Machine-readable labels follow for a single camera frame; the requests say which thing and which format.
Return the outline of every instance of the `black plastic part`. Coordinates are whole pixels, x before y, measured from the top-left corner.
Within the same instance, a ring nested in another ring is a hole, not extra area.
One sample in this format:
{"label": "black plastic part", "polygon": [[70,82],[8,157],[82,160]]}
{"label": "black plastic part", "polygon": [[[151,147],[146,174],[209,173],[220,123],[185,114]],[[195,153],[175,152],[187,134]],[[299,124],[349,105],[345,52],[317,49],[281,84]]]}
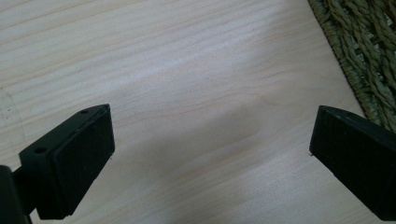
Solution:
{"label": "black plastic part", "polygon": [[0,223],[31,223],[30,218],[23,212],[11,170],[3,165],[0,165],[0,199]]}
{"label": "black plastic part", "polygon": [[21,174],[34,186],[22,195],[35,196],[41,219],[72,215],[114,149],[109,105],[80,111],[20,153]]}
{"label": "black plastic part", "polygon": [[310,151],[379,218],[396,220],[395,133],[322,105]]}

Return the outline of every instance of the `woven mat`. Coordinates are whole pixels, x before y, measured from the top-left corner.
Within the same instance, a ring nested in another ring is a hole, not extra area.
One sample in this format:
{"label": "woven mat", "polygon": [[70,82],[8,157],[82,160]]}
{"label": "woven mat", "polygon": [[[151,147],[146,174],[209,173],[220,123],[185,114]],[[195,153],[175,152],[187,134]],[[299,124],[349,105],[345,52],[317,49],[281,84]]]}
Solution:
{"label": "woven mat", "polygon": [[308,0],[369,120],[396,133],[396,0]]}

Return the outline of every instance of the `wooden table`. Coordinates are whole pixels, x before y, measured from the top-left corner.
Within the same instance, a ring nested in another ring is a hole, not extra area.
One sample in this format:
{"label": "wooden table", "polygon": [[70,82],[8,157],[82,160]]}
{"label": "wooden table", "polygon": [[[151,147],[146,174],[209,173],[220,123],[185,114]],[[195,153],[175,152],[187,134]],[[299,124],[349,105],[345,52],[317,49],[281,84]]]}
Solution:
{"label": "wooden table", "polygon": [[34,223],[377,223],[315,157],[319,105],[362,115],[306,0],[0,3],[0,163],[109,103],[116,153]]}

